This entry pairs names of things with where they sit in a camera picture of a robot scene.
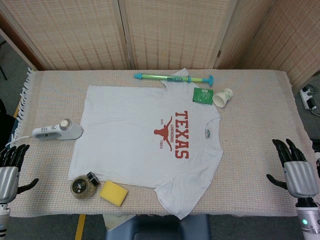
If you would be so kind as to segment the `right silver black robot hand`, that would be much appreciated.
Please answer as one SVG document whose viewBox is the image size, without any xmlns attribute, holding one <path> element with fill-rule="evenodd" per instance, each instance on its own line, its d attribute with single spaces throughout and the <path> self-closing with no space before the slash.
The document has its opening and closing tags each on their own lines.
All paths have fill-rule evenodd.
<svg viewBox="0 0 320 240">
<path fill-rule="evenodd" d="M 291 196 L 297 199 L 310 199 L 319 192 L 316 176 L 310 162 L 295 144 L 286 139 L 283 142 L 279 139 L 273 139 L 278 157 L 283 168 L 285 181 L 275 179 L 271 174 L 267 174 L 267 179 L 280 188 L 289 192 Z"/>
</svg>

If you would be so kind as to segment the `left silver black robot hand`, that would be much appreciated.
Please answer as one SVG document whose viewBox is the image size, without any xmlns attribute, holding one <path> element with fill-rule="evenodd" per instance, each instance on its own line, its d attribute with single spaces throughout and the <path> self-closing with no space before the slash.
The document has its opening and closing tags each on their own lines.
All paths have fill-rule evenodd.
<svg viewBox="0 0 320 240">
<path fill-rule="evenodd" d="M 20 173 L 25 154 L 30 148 L 29 144 L 18 147 L 4 148 L 0 151 L 0 204 L 11 203 L 17 195 L 36 186 L 39 179 L 35 178 L 31 183 L 19 186 Z"/>
</svg>

